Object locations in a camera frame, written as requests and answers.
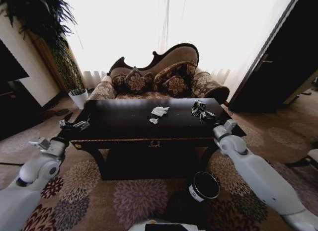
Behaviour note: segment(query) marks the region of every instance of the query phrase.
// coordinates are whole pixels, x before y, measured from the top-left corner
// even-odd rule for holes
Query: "patterned rug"
[[[79,110],[68,98],[53,109]],[[268,160],[297,190],[304,205],[318,215],[318,172],[312,167],[287,168],[283,163],[304,157],[318,138],[318,94],[301,95],[290,107],[273,114],[228,113],[247,133],[245,141],[256,154]],[[0,141],[2,162],[23,163],[38,154],[27,145],[34,136],[50,138],[58,133],[58,120],[52,116],[33,128]],[[108,150],[103,150],[106,157]],[[179,204],[184,222],[216,231],[291,230],[272,209],[266,207],[236,172],[227,157],[215,153],[207,171],[221,186],[217,199],[190,210],[180,194],[184,179],[101,181],[93,158],[73,146],[67,149],[59,176],[42,192],[42,199],[23,228],[24,231],[124,231],[149,218],[167,220],[167,204]],[[0,189],[17,175],[18,167],[1,165]]]

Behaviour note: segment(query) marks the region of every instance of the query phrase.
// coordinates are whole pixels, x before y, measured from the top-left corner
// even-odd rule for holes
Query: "door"
[[[298,0],[230,101],[232,111],[275,111],[318,68],[318,0]]]

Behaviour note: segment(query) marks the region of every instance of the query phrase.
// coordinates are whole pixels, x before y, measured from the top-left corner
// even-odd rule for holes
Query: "door handle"
[[[268,57],[268,54],[264,54],[264,55],[262,56],[262,58],[260,59],[258,65],[255,67],[255,70],[254,70],[254,71],[258,71],[259,68],[262,66],[263,63],[273,63],[273,61],[267,61],[267,60],[266,60],[267,57]]]

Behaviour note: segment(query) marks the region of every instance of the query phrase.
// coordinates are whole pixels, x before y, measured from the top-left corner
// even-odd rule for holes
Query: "sofa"
[[[226,101],[229,89],[197,67],[199,52],[188,43],[173,46],[144,68],[127,65],[121,57],[96,86],[88,100],[215,98]]]

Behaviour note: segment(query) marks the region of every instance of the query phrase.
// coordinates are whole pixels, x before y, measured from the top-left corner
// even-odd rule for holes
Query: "television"
[[[25,77],[29,75],[0,40],[0,81],[8,82]]]

